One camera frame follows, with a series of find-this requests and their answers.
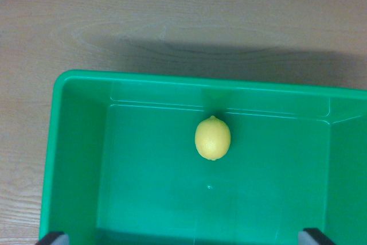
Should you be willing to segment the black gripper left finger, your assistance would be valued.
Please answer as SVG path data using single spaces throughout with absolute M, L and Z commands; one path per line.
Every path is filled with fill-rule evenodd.
M 49 232 L 35 245 L 69 245 L 69 235 L 64 232 Z

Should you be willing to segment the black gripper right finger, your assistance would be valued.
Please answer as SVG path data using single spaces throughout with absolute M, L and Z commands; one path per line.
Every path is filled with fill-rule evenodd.
M 335 243 L 318 228 L 304 228 L 298 233 L 298 245 L 335 245 Z

